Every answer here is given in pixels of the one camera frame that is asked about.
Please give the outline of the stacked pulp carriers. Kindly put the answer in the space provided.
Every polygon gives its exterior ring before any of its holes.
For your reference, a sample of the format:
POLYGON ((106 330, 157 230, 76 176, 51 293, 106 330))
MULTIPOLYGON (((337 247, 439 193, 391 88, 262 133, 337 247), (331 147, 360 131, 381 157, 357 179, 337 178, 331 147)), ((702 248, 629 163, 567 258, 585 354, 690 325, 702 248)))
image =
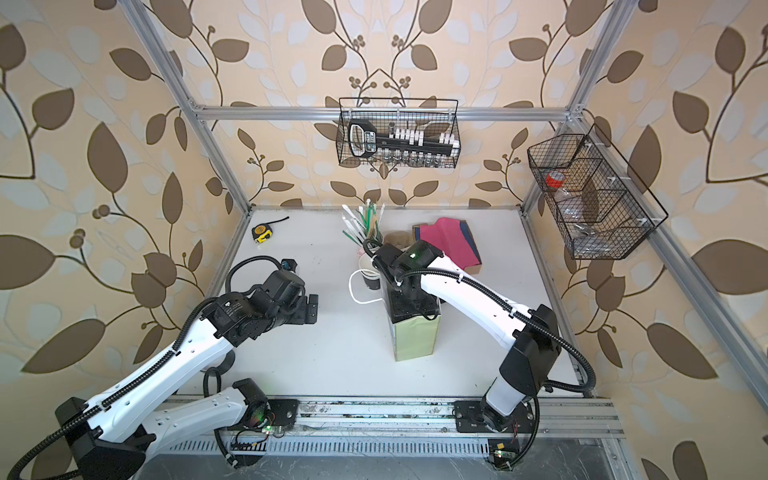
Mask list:
POLYGON ((387 233, 383 239, 385 244, 390 244, 400 250, 407 250, 415 243, 414 237, 408 231, 392 231, 387 233))

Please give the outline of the yellow black tape measure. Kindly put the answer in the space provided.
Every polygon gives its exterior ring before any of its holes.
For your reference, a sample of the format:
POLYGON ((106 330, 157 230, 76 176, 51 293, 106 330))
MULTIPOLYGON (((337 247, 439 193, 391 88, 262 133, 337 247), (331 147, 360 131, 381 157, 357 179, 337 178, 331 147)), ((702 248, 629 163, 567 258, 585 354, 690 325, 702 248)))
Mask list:
POLYGON ((289 216, 285 216, 281 219, 271 222, 262 222, 251 228, 251 236, 254 242, 261 244, 269 240, 273 234, 273 225, 284 222, 289 219, 289 216))

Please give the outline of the pink cup with straws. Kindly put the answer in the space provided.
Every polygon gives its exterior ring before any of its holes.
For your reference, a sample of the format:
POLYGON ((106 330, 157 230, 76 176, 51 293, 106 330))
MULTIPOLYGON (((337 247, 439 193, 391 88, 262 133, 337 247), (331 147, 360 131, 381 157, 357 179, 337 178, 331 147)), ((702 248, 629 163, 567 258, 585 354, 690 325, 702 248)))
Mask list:
POLYGON ((380 228, 381 219, 386 211, 386 205, 377 205, 371 200, 366 200, 362 205, 351 208, 342 205, 342 221, 346 228, 342 233, 360 247, 366 239, 383 241, 383 233, 380 228))

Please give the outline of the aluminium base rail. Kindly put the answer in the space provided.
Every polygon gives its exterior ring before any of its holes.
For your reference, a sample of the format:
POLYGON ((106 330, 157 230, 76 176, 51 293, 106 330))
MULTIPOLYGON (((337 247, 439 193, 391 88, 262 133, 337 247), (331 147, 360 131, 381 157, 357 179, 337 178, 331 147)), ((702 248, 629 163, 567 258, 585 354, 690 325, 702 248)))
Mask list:
POLYGON ((519 407, 497 432, 476 398, 304 396, 285 412, 286 427, 269 435, 225 431, 239 455, 483 458, 498 443, 536 440, 623 440, 609 400, 543 396, 519 407))

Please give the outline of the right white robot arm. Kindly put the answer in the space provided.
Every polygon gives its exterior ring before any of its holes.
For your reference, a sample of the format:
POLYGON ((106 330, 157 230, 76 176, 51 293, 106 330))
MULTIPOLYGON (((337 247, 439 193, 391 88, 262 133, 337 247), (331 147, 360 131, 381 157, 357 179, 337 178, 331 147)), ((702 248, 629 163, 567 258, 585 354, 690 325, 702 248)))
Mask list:
POLYGON ((406 250, 368 239, 366 255, 387 284, 416 304, 443 300, 482 327, 507 350, 499 373, 480 402, 485 427, 504 432, 514 424, 514 413, 541 390, 589 393, 596 373, 586 357, 559 333, 554 312, 545 305, 531 309, 507 299, 462 270, 444 252, 419 240, 406 250), (585 373, 582 383, 549 377, 562 352, 585 373))

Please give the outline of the cardboard tray with napkins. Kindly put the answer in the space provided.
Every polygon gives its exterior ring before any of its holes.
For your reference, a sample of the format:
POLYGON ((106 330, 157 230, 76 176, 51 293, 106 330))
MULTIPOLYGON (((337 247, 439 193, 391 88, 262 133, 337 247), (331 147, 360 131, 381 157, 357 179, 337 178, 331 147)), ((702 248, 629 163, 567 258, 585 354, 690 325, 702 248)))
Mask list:
POLYGON ((414 225, 412 235, 415 240, 424 240, 441 250, 466 273, 475 275, 481 271, 482 259, 465 220, 441 217, 431 224, 414 225))

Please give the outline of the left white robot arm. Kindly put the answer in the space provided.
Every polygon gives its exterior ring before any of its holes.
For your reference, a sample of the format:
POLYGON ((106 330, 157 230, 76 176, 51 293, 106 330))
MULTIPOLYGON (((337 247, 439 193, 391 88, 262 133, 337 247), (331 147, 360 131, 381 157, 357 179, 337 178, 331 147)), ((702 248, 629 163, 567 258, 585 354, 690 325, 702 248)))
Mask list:
POLYGON ((19 479, 46 449, 64 441, 76 464, 63 479, 130 479, 159 450, 208 431, 290 424, 266 394, 243 379, 201 400, 166 408, 164 402, 204 367, 249 339, 283 325, 312 325, 319 298, 290 270, 273 271, 245 292, 203 300, 176 340, 150 363, 88 400, 71 398, 56 410, 60 423, 10 469, 19 479))

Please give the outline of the red capped plastic bottle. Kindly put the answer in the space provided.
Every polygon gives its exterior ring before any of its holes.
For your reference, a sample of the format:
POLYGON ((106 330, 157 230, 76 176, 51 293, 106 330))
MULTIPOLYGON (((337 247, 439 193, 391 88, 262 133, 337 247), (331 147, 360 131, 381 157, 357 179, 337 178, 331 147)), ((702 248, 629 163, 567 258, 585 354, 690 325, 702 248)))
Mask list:
POLYGON ((556 193, 566 182, 566 175, 562 171, 550 170, 545 176, 546 191, 556 193))

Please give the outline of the black tool in basket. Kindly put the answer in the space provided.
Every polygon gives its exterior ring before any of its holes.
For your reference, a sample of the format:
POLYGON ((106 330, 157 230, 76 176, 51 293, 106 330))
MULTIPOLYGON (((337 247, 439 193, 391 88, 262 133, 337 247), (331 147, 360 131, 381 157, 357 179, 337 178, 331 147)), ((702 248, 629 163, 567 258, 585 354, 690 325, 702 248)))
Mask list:
POLYGON ((368 120, 351 120, 348 128, 348 145, 354 157, 372 157, 378 150, 377 130, 374 125, 368 120))

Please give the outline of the black paper cups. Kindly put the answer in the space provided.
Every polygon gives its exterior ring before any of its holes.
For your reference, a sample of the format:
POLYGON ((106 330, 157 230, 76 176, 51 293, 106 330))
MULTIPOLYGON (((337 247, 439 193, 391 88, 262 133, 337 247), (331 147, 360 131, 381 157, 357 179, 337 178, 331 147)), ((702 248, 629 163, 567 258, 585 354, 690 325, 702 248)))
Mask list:
POLYGON ((366 253, 363 253, 359 258, 358 265, 365 285, 370 290, 380 290, 381 276, 378 270, 374 267, 371 257, 366 253))

